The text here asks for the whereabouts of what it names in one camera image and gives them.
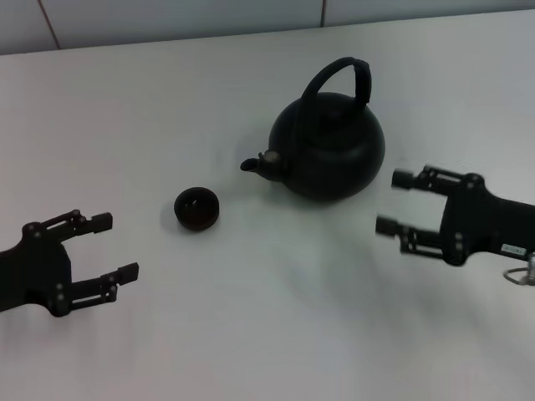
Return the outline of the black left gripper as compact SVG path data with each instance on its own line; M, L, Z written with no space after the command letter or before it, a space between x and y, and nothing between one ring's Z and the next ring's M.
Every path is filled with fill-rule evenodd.
M109 212L88 218L80 210L25 225L20 242L1 252L1 310L35 304L55 317L63 317L70 309L115 302L118 288L138 279L139 264L130 263L71 285L71 262L61 243L112 227L113 216Z

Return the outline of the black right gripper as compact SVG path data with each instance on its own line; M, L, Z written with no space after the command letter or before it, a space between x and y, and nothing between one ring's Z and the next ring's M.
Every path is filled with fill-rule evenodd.
M397 237L402 254L462 266L478 252L522 261L534 252L534 206L493 195L480 175L462 175L429 165L418 174L396 169L391 187L447 197L440 234L376 217L375 233Z

